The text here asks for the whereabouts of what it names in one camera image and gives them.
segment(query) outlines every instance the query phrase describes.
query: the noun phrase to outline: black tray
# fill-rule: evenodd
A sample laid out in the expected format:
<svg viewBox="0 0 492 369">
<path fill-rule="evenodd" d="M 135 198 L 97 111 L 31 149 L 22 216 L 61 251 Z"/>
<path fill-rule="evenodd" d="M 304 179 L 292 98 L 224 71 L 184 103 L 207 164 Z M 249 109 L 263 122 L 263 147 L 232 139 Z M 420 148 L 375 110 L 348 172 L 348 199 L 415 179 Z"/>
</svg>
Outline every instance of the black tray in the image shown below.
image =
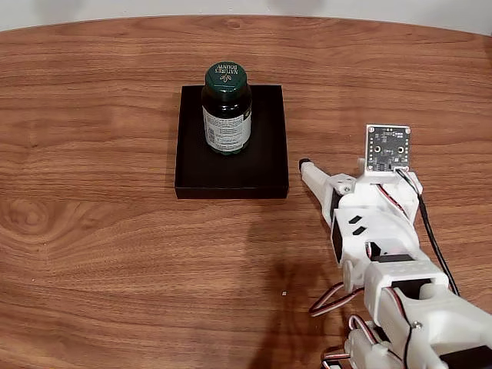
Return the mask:
<svg viewBox="0 0 492 369">
<path fill-rule="evenodd" d="M 251 137 L 236 155 L 205 141 L 202 86 L 181 90 L 175 190 L 178 198 L 286 198 L 289 188 L 282 87 L 252 85 Z"/>
</svg>

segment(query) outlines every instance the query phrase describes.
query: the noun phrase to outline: wooden table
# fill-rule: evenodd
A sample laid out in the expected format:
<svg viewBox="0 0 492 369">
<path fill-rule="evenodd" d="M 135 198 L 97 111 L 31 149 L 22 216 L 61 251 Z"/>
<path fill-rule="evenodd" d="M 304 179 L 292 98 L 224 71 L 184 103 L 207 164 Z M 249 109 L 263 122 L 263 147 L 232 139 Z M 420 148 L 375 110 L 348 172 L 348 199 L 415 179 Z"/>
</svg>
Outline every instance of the wooden table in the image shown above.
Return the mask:
<svg viewBox="0 0 492 369">
<path fill-rule="evenodd" d="M 286 200 L 175 197 L 181 86 L 223 59 L 283 85 Z M 317 368 L 364 308 L 308 316 L 341 272 L 298 159 L 355 173 L 368 122 L 413 128 L 442 251 L 492 312 L 490 38 L 270 17 L 1 33 L 0 367 Z"/>
</svg>

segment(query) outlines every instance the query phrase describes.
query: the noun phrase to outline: robotic arm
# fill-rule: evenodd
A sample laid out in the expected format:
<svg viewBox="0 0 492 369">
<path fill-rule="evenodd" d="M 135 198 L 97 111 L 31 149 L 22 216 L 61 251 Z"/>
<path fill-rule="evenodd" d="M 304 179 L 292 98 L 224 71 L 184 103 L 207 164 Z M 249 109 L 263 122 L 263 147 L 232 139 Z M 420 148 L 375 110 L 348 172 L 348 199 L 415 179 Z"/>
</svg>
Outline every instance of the robotic arm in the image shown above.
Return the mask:
<svg viewBox="0 0 492 369">
<path fill-rule="evenodd" d="M 492 316 L 460 298 L 454 282 L 451 292 L 450 274 L 419 247 L 414 219 L 424 205 L 421 183 L 409 171 L 410 133 L 368 125 L 359 178 L 327 175 L 308 159 L 299 163 L 331 228 L 343 287 L 348 296 L 364 291 L 372 317 L 351 317 L 346 354 L 330 356 L 326 368 L 339 367 L 338 358 L 354 369 L 492 368 Z M 322 313 L 338 287 L 313 311 Z"/>
</svg>

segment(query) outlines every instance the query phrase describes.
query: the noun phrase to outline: white label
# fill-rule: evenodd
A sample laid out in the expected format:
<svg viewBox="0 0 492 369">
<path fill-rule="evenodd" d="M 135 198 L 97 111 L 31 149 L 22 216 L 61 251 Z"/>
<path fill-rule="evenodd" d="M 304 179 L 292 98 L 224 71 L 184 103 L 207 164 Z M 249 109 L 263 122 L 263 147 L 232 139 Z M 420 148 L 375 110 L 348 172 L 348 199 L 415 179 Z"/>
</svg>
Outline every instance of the white label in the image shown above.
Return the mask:
<svg viewBox="0 0 492 369">
<path fill-rule="evenodd" d="M 229 152 L 242 148 L 251 133 L 251 109 L 236 118 L 217 118 L 203 108 L 205 138 L 215 150 Z"/>
</svg>

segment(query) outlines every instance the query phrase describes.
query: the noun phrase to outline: wire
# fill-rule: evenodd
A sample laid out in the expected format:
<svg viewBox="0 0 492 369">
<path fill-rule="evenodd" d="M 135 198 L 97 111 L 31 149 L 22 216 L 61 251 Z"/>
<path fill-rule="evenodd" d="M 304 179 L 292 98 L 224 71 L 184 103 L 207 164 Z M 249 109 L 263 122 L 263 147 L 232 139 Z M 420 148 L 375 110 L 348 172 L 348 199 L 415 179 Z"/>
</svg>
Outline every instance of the wire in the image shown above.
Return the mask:
<svg viewBox="0 0 492 369">
<path fill-rule="evenodd" d="M 380 344 L 380 341 L 376 338 L 376 336 L 374 335 L 373 331 L 369 328 L 369 326 L 367 325 L 367 323 L 364 321 L 364 319 L 362 319 L 361 316 L 359 315 L 351 315 L 349 318 L 348 318 L 348 327 L 353 331 L 354 329 L 356 329 L 356 327 L 354 326 L 354 322 L 357 323 L 359 325 L 359 327 L 361 328 L 361 330 L 364 332 L 364 334 L 366 335 L 366 338 L 367 340 L 371 343 L 371 344 Z M 392 350 L 389 350 L 388 351 L 391 355 L 394 356 L 395 359 L 397 359 L 398 361 L 401 362 L 401 359 L 398 355 L 396 355 Z"/>
<path fill-rule="evenodd" d="M 309 314 L 312 317 L 318 317 L 320 315 L 326 314 L 332 310 L 338 309 L 344 306 L 347 302 L 355 298 L 358 294 L 360 294 L 364 289 L 358 288 L 354 290 L 352 293 L 343 296 L 329 304 L 326 302 L 333 296 L 338 290 L 340 290 L 344 286 L 344 282 L 339 282 L 334 284 L 328 291 L 326 291 L 309 309 Z"/>
<path fill-rule="evenodd" d="M 321 364 L 324 368 L 330 369 L 330 365 L 339 360 L 348 360 L 351 356 L 349 354 L 325 354 L 323 359 L 321 359 Z"/>
<path fill-rule="evenodd" d="M 397 169 L 396 172 L 414 189 L 418 198 L 418 207 L 421 211 L 422 220 L 424 221 L 425 231 L 427 232 L 427 236 L 429 237 L 430 245 L 436 254 L 437 260 L 439 261 L 440 267 L 443 269 L 444 273 L 447 275 L 449 279 L 449 283 L 451 286 L 451 290 L 457 296 L 460 296 L 460 292 L 458 290 L 458 286 L 454 281 L 453 274 L 451 273 L 449 267 L 447 266 L 446 260 L 444 256 L 440 252 L 439 245 L 437 244 L 437 240 L 432 231 L 431 223 L 429 221 L 429 214 L 427 213 L 427 208 L 425 207 L 424 197 L 417 190 L 416 184 L 406 175 L 401 169 Z"/>
<path fill-rule="evenodd" d="M 408 327 L 409 327 L 407 341 L 405 342 L 405 347 L 404 347 L 404 351 L 403 351 L 403 360 L 402 360 L 403 365 L 404 365 L 404 369 L 408 369 L 408 348 L 410 347 L 410 340 L 412 338 L 412 330 L 414 329 L 414 327 L 412 326 L 412 324 L 408 320 L 407 312 L 405 311 L 405 308 L 403 306 L 403 302 L 401 301 L 400 296 L 398 296 L 396 291 L 391 287 L 384 288 L 384 290 L 389 292 L 390 296 L 393 298 L 393 301 L 397 305 L 397 308 L 400 311 L 401 316 L 407 322 Z"/>
<path fill-rule="evenodd" d="M 408 215 L 405 212 L 405 210 L 403 209 L 403 207 L 398 203 L 398 201 L 396 201 L 394 198 L 391 197 L 391 195 L 384 189 L 383 185 L 382 184 L 376 184 L 376 185 L 377 185 L 377 188 L 379 188 L 379 191 L 381 191 L 381 193 L 383 194 L 383 196 L 385 198 L 387 198 L 391 204 L 396 206 L 405 215 L 405 217 L 408 219 Z"/>
</svg>

